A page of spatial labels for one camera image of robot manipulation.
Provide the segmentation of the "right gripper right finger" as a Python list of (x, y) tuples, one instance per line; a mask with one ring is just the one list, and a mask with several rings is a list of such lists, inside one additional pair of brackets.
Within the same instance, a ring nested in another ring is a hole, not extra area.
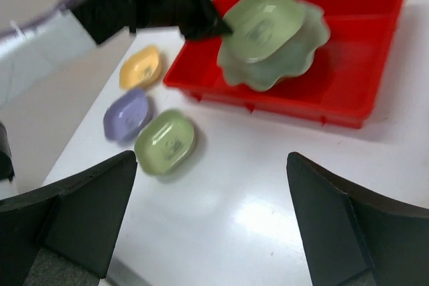
[(428, 209), (342, 178), (300, 153), (286, 172), (313, 285), (427, 285)]

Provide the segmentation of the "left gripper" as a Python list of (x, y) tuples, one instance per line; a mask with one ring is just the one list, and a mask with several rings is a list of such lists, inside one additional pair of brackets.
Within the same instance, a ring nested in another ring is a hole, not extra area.
[(177, 26), (186, 40), (205, 40), (233, 33), (212, 0), (80, 0), (72, 14), (97, 45), (124, 28)]

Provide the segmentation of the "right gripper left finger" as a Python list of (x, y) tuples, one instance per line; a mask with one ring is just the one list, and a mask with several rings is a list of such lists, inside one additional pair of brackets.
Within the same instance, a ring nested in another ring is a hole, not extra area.
[(98, 285), (135, 181), (134, 152), (1, 201), (2, 285)]

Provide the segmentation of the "green square plate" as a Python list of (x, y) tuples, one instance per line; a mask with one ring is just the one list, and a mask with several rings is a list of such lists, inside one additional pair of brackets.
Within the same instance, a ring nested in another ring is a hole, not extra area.
[(168, 109), (154, 118), (139, 134), (134, 152), (144, 173), (167, 175), (194, 151), (194, 123), (177, 109)]
[(298, 32), (305, 12), (299, 0), (239, 0), (225, 13), (233, 32), (222, 45), (244, 63), (264, 60)]

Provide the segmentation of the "large green scalloped bowl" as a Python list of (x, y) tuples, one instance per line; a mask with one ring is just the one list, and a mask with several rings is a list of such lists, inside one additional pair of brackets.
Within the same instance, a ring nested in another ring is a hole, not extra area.
[(318, 48), (330, 38), (330, 28), (324, 18), (324, 10), (310, 2), (303, 2), (304, 23), (280, 49), (268, 58), (244, 63), (220, 46), (217, 65), (229, 86), (244, 84), (258, 92), (265, 92), (285, 78), (296, 78), (305, 74), (314, 61)]

